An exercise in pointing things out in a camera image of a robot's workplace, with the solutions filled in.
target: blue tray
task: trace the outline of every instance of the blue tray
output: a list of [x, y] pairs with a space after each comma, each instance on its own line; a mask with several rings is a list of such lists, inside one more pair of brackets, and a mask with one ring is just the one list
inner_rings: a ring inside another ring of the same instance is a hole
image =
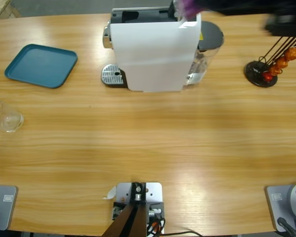
[[64, 84], [77, 62], [73, 51], [28, 44], [5, 69], [7, 78], [49, 88]]

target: black base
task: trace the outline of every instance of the black base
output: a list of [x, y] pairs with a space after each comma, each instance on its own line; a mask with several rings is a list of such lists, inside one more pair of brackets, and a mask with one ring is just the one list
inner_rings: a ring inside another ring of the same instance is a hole
[[244, 68], [244, 74], [249, 82], [260, 87], [270, 87], [277, 82], [277, 76], [274, 76], [270, 82], [264, 80], [262, 72], [267, 70], [267, 64], [253, 61], [248, 63]]

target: glass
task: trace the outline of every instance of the glass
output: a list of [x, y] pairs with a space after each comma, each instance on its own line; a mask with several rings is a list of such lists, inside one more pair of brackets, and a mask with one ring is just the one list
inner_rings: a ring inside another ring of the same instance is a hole
[[206, 74], [207, 68], [212, 61], [212, 58], [219, 51], [219, 48], [200, 51], [195, 53], [192, 66], [186, 77], [186, 85], [193, 85], [199, 83]]
[[24, 117], [0, 100], [0, 130], [15, 132], [23, 125]]

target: wooden table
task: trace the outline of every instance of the wooden table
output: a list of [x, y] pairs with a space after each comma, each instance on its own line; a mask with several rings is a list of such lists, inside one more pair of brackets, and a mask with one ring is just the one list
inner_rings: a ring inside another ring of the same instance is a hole
[[[243, 66], [277, 40], [263, 15], [221, 17], [225, 43], [203, 81], [182, 92], [105, 87], [114, 63], [102, 46], [109, 15], [0, 20], [0, 99], [24, 126], [0, 132], [0, 185], [19, 188], [11, 229], [101, 235], [119, 182], [160, 182], [166, 231], [204, 235], [272, 231], [264, 188], [296, 182], [296, 61], [272, 88], [250, 84]], [[66, 83], [48, 89], [3, 72], [37, 43], [73, 50]]]

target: label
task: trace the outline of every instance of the label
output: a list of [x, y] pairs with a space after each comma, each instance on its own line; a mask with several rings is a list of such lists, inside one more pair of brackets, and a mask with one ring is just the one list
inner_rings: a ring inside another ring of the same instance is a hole
[[281, 194], [272, 194], [272, 199], [273, 199], [273, 201], [281, 201], [281, 200], [283, 200]]
[[3, 201], [12, 202], [13, 201], [13, 195], [4, 195]]

